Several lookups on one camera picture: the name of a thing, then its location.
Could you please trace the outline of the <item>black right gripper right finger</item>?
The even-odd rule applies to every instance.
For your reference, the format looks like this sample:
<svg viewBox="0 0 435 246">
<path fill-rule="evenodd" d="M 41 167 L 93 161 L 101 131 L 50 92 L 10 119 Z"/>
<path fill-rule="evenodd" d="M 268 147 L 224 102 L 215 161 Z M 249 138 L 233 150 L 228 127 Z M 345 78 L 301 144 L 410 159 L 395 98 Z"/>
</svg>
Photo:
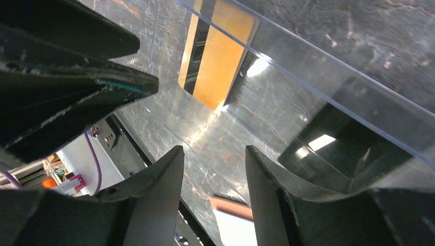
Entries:
<svg viewBox="0 0 435 246">
<path fill-rule="evenodd" d="M 252 145 L 245 167 L 258 245 L 434 245 L 434 189 L 341 194 L 296 176 Z"/>
</svg>

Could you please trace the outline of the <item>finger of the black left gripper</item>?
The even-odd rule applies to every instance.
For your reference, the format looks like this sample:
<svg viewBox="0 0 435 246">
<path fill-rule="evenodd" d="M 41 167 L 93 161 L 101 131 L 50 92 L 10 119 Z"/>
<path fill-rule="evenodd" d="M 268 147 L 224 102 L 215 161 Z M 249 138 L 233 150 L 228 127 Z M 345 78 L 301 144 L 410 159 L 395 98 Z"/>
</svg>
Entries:
<svg viewBox="0 0 435 246">
<path fill-rule="evenodd" d="M 1 25 L 1 162 L 50 155 L 158 90 L 153 75 Z"/>
<path fill-rule="evenodd" d="M 79 1 L 1 1 L 1 24 L 104 59 L 135 54 L 140 40 Z"/>
</svg>

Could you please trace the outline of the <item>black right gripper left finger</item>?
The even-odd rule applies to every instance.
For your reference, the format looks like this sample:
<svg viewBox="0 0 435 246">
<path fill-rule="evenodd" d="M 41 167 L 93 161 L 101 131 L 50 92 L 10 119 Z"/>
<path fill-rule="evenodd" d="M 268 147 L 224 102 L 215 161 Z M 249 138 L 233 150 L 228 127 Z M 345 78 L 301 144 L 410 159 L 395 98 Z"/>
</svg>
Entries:
<svg viewBox="0 0 435 246">
<path fill-rule="evenodd" d="M 2 190 L 1 245 L 172 245 L 184 150 L 100 191 Z"/>
</svg>

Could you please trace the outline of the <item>tan leather card holder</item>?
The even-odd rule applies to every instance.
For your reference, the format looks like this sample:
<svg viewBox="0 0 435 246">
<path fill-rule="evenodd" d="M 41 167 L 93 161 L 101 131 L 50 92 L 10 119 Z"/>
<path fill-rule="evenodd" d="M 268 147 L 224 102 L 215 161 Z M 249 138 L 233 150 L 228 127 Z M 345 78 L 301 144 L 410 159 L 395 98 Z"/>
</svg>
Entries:
<svg viewBox="0 0 435 246">
<path fill-rule="evenodd" d="M 213 196 L 209 198 L 223 245 L 257 245 L 253 213 L 246 204 Z"/>
</svg>

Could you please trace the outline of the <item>clear acrylic card box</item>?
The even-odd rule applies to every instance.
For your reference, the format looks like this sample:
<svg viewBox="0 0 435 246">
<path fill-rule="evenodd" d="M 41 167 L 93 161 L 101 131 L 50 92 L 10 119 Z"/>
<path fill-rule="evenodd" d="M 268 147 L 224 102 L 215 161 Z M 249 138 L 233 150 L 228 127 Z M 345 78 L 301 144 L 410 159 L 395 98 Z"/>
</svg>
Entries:
<svg viewBox="0 0 435 246">
<path fill-rule="evenodd" d="M 259 20 L 227 101 L 178 83 L 191 15 L 158 1 L 161 91 L 145 102 L 186 147 L 194 193 L 248 197 L 245 147 L 318 186 L 434 187 L 434 1 L 235 1 Z"/>
</svg>

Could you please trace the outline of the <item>orange credit card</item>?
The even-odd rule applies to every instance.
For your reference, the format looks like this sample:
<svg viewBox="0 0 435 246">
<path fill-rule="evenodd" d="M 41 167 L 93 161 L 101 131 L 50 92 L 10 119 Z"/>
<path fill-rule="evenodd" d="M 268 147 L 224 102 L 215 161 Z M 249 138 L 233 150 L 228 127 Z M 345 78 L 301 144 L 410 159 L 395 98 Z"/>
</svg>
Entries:
<svg viewBox="0 0 435 246">
<path fill-rule="evenodd" d="M 191 15 L 178 83 L 212 111 L 225 105 L 259 25 L 235 1 L 181 1 Z"/>
</svg>

